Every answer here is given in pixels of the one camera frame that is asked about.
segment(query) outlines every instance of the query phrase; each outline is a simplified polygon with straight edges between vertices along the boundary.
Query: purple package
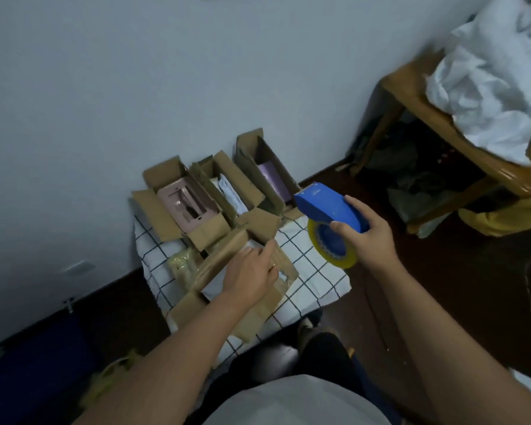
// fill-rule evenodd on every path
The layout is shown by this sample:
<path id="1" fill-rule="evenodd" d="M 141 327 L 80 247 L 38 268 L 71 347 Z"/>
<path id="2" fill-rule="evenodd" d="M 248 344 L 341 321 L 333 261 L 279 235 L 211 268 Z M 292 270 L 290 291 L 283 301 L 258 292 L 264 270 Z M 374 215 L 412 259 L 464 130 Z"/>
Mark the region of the purple package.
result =
<path id="1" fill-rule="evenodd" d="M 273 190 L 276 191 L 277 195 L 281 197 L 283 202 L 291 201 L 292 195 L 287 189 L 287 186 L 283 183 L 283 180 L 277 170 L 275 165 L 271 161 L 258 165 L 258 168 L 267 179 L 269 184 L 273 187 Z"/>

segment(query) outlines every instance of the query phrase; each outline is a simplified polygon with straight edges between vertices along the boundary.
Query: person's left hand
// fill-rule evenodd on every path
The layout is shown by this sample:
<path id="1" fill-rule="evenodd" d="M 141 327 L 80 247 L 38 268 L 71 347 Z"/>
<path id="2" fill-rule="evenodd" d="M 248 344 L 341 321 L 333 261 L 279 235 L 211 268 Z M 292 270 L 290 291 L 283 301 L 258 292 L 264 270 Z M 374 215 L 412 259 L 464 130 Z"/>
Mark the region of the person's left hand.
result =
<path id="1" fill-rule="evenodd" d="M 230 295 L 236 305 L 249 310 L 273 286 L 279 270 L 277 266 L 270 269 L 269 262 L 276 245 L 275 240 L 269 240 L 265 248 L 242 249 L 230 260 L 222 292 Z"/>

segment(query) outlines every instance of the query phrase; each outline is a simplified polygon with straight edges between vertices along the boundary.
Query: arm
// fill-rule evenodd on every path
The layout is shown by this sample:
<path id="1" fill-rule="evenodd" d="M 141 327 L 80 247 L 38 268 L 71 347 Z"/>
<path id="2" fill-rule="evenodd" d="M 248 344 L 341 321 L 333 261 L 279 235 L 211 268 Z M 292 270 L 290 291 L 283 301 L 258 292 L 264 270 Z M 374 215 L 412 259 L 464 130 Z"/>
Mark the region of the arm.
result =
<path id="1" fill-rule="evenodd" d="M 140 361 L 75 425 L 181 425 L 228 335 L 273 286 L 269 269 L 275 240 L 263 250 L 246 248 L 228 264 L 222 293 L 188 325 Z"/>
<path id="2" fill-rule="evenodd" d="M 370 223 L 359 234 L 348 225 L 331 228 L 356 248 L 383 291 L 423 383 L 445 424 L 531 425 L 531 392 L 513 379 L 413 279 L 399 261 L 388 223 L 352 197 Z"/>

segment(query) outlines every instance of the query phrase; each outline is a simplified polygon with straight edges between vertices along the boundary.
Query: white wall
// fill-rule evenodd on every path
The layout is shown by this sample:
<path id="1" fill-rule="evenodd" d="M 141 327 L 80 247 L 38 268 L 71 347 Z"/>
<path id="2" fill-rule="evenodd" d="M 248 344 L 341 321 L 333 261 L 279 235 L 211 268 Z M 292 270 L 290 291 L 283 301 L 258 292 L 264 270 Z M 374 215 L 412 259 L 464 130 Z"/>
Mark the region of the white wall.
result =
<path id="1" fill-rule="evenodd" d="M 484 0 L 0 0 L 0 340 L 138 266 L 128 197 L 262 126 L 297 179 Z M 80 279 L 59 275 L 88 259 Z"/>

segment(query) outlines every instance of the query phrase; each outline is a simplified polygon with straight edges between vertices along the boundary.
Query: open cardboard box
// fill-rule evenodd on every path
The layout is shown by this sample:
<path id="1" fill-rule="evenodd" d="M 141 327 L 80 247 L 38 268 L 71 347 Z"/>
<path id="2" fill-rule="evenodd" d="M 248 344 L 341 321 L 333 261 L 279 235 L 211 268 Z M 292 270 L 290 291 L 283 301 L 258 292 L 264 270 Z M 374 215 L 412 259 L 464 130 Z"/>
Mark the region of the open cardboard box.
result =
<path id="1" fill-rule="evenodd" d="M 192 284 L 191 291 L 171 309 L 169 315 L 178 328 L 184 327 L 208 304 L 207 299 L 200 293 L 203 288 L 230 262 L 248 240 L 253 239 L 264 245 L 269 238 L 246 228 L 236 228 L 228 236 L 223 238 L 217 248 L 211 253 L 200 266 Z M 275 311 L 277 305 L 287 292 L 291 284 L 297 279 L 298 272 L 279 246 L 276 246 L 270 266 L 277 265 L 280 271 L 287 276 L 287 280 L 277 279 L 274 286 L 265 297 L 260 300 L 232 331 L 232 335 L 245 343 L 250 343 L 265 321 Z"/>
<path id="2" fill-rule="evenodd" d="M 192 178 L 192 184 L 194 187 L 200 189 L 200 193 L 207 194 L 196 178 L 191 176 L 187 168 L 181 163 L 178 156 L 148 168 L 144 171 L 143 176 L 145 183 L 150 189 L 133 191 L 132 196 L 145 212 L 145 215 L 161 241 L 172 241 L 184 237 L 198 251 L 203 251 L 207 246 L 210 246 L 230 232 L 230 227 L 226 219 L 224 219 L 220 207 L 211 197 L 208 197 L 208 199 L 212 202 L 212 206 L 214 206 L 217 214 L 200 224 L 194 230 L 184 233 L 163 206 L 161 200 L 156 196 L 157 191 L 161 188 L 185 176 Z"/>
<path id="3" fill-rule="evenodd" d="M 291 220 L 300 218 L 303 214 L 297 208 L 295 199 L 293 198 L 289 203 L 285 203 L 260 171 L 258 165 L 268 161 L 273 163 L 283 183 L 292 195 L 301 191 L 301 187 L 291 177 L 277 155 L 264 140 L 262 128 L 238 136 L 234 162 L 254 185 L 265 194 L 266 200 L 263 201 L 260 207 L 274 215 L 284 216 Z"/>
<path id="4" fill-rule="evenodd" d="M 266 198 L 258 188 L 242 173 L 239 167 L 220 151 L 215 156 L 208 156 L 198 163 L 193 163 L 189 171 L 195 176 L 209 195 L 222 208 L 232 228 L 246 226 L 254 232 L 261 232 L 266 238 L 274 238 L 281 224 L 281 218 L 258 208 Z M 211 182 L 213 177 L 223 174 L 248 208 L 248 212 L 238 215 L 236 209 L 228 202 L 222 192 Z"/>

